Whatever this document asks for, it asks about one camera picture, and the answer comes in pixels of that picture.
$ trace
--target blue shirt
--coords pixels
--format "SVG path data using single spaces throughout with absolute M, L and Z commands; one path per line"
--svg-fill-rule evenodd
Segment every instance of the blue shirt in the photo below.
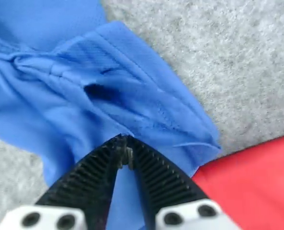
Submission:
M 170 67 L 97 0 L 0 0 L 0 139 L 38 154 L 52 185 L 117 134 L 190 176 L 218 132 Z M 107 229 L 144 226 L 134 175 L 119 171 Z

